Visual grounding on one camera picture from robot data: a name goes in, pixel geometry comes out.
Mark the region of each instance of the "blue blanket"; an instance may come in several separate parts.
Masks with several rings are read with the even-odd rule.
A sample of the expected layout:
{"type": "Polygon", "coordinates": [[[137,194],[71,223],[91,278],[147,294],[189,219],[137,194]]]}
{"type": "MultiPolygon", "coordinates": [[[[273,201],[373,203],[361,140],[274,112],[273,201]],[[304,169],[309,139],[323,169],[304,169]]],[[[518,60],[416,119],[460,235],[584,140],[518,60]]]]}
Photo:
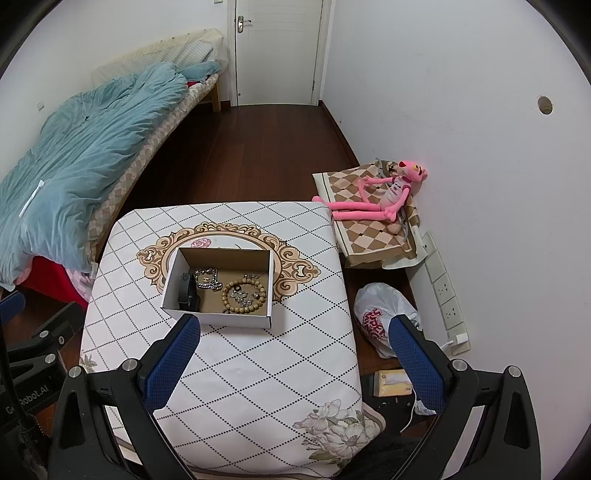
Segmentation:
{"type": "Polygon", "coordinates": [[[159,63],[75,95],[49,116],[38,143],[0,183],[3,287],[12,290],[36,255],[90,271],[84,246],[93,210],[186,90],[175,66],[159,63]]]}

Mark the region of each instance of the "door frame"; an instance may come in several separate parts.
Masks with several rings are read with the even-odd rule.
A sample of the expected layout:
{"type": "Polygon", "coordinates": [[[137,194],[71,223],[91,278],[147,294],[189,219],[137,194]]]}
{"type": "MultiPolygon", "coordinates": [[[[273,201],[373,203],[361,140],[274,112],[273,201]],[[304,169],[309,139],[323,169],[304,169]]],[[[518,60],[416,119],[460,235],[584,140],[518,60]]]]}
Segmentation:
{"type": "MultiPolygon", "coordinates": [[[[314,69],[314,87],[312,89],[311,105],[317,106],[320,100],[320,87],[324,70],[324,56],[329,34],[330,9],[333,0],[321,0],[320,29],[318,32],[318,47],[316,48],[316,67],[314,69]]],[[[238,77],[236,72],[236,0],[228,0],[228,50],[230,61],[230,104],[238,105],[238,77]]]]}

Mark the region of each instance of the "white tablecloth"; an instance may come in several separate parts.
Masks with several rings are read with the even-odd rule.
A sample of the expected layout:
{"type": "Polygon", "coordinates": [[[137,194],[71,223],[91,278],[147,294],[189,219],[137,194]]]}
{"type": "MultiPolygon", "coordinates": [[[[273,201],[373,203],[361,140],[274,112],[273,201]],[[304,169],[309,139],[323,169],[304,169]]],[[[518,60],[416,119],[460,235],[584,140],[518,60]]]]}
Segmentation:
{"type": "MultiPolygon", "coordinates": [[[[273,249],[275,282],[271,330],[202,325],[181,381],[154,413],[171,444],[195,471],[336,474],[383,426],[362,413],[330,213],[318,203],[217,203],[125,215],[100,262],[81,364],[115,369],[167,334],[174,320],[158,303],[179,246],[273,249]]],[[[116,409],[107,410],[115,434],[129,441],[116,409]]]]}

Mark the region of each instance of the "door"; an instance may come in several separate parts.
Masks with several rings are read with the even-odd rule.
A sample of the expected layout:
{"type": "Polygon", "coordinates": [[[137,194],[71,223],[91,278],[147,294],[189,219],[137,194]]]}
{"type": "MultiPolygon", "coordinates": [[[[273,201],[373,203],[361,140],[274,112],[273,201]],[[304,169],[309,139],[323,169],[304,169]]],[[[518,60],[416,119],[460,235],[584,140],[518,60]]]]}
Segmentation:
{"type": "Polygon", "coordinates": [[[238,105],[310,105],[323,0],[236,0],[238,105]]]}

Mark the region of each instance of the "blue gripper pad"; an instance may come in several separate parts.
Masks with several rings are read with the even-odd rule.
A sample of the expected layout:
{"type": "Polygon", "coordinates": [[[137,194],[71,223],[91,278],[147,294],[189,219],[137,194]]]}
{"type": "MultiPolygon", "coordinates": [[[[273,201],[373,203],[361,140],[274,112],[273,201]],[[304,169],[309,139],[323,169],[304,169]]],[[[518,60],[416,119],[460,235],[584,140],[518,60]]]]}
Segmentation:
{"type": "Polygon", "coordinates": [[[430,410],[443,412],[447,404],[443,379],[427,354],[397,317],[390,320],[388,340],[419,399],[430,410]]]}
{"type": "Polygon", "coordinates": [[[21,313],[25,309],[25,303],[25,296],[19,291],[0,301],[0,325],[21,313]]]}
{"type": "Polygon", "coordinates": [[[144,404],[148,411],[153,412],[166,406],[199,344],[200,335],[199,321],[191,315],[145,379],[144,404]]]}

